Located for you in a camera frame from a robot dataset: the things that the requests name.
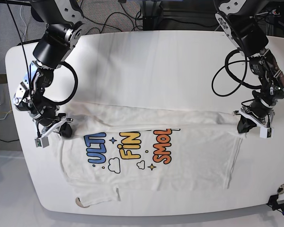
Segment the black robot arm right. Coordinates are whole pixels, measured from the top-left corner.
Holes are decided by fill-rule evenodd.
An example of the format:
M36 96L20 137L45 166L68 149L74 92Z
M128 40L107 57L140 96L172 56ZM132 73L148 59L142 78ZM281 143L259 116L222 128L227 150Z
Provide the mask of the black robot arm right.
M36 127L37 138L51 132L70 138L72 129L65 113L57 113L59 107L71 101L78 89L78 76L74 68L65 62L81 37L83 12L75 0L31 0L32 9L46 23L43 37L37 43L33 60L27 65L27 73L13 97L19 111L28 112ZM44 96L45 89L53 82L54 70L66 67L74 77L74 88L63 101L52 101Z

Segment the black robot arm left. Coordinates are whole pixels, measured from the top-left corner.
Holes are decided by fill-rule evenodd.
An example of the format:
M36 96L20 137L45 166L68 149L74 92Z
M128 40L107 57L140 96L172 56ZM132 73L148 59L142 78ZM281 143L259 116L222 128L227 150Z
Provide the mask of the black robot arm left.
M235 112L240 115L237 131L244 134L259 127L262 138L272 137L273 108L278 100L284 99L284 74L275 56L266 47L268 38L255 18L268 3L267 0L214 1L216 20L236 47L225 58L224 68L239 86L252 89L253 99L249 100L250 105L243 105ZM258 76L261 83L259 86L246 83L230 71L229 60L237 53L244 56L245 67Z

